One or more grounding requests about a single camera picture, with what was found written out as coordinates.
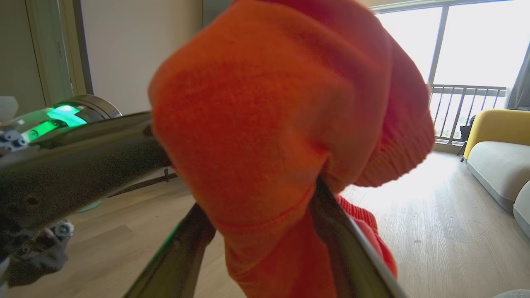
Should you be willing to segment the red garment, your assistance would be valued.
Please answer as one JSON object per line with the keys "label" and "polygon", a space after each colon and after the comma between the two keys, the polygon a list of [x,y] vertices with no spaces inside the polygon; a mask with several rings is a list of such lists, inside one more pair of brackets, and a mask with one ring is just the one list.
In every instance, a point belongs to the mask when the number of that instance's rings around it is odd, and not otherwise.
{"label": "red garment", "polygon": [[234,0],[157,70],[153,127],[224,237],[248,298],[336,298],[307,210],[317,178],[396,279],[374,215],[340,193],[379,187],[434,144],[429,88],[355,0]]}

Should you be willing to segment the sofa with grey cushions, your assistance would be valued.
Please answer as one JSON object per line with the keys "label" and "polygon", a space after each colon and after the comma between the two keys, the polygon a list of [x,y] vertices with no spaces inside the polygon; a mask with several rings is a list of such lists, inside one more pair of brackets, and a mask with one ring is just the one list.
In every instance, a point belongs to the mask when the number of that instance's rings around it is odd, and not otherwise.
{"label": "sofa with grey cushions", "polygon": [[530,238],[530,111],[479,113],[463,158],[475,178]]}

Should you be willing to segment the large window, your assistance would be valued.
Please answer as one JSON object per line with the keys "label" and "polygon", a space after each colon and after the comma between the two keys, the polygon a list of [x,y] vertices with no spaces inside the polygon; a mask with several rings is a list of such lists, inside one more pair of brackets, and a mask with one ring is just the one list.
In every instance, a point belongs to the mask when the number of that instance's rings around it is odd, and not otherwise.
{"label": "large window", "polygon": [[530,0],[449,1],[376,16],[430,87],[505,87],[508,104],[530,44]]}

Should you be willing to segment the grey curtain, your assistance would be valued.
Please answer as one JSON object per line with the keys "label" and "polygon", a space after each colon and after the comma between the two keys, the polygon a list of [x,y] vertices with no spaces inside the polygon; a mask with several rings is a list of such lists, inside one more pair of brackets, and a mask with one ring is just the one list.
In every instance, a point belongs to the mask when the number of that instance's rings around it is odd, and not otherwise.
{"label": "grey curtain", "polygon": [[510,89],[507,108],[530,111],[530,45],[526,51],[515,84]]}

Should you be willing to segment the balcony railing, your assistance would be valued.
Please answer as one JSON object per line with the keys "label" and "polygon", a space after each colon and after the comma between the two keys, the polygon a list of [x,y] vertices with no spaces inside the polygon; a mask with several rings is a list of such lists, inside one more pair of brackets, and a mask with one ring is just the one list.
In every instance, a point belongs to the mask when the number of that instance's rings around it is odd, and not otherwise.
{"label": "balcony railing", "polygon": [[460,127],[469,126],[473,116],[507,104],[505,87],[433,84],[430,88],[435,139],[446,144],[462,142]]}

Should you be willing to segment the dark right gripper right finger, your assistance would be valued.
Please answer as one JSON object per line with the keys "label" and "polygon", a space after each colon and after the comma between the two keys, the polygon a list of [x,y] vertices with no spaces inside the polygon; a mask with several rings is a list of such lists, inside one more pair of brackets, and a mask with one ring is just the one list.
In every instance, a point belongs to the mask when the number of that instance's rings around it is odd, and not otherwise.
{"label": "dark right gripper right finger", "polygon": [[310,210],[314,229],[329,253],[337,298],[408,298],[321,177]]}

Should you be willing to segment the pale door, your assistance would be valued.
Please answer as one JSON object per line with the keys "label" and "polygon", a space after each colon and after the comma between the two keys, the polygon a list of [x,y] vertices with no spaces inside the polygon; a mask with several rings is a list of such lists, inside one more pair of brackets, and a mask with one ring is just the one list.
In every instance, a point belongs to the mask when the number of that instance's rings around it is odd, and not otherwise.
{"label": "pale door", "polygon": [[46,106],[92,93],[81,0],[25,0]]}

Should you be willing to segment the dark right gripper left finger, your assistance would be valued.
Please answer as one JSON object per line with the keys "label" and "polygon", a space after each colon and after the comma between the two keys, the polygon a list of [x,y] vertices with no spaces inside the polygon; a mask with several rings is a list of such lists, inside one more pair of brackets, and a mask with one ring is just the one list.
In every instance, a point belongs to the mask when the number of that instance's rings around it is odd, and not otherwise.
{"label": "dark right gripper left finger", "polygon": [[178,223],[123,298],[194,298],[216,228],[198,204]]}

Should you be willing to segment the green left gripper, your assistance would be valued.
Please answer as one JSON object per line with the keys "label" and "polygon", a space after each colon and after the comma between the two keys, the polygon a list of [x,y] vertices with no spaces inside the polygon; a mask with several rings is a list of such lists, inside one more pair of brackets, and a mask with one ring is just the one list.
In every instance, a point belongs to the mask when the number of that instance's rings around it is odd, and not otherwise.
{"label": "green left gripper", "polygon": [[171,161],[137,113],[69,128],[0,158],[0,288],[62,270],[75,226],[61,220]]}

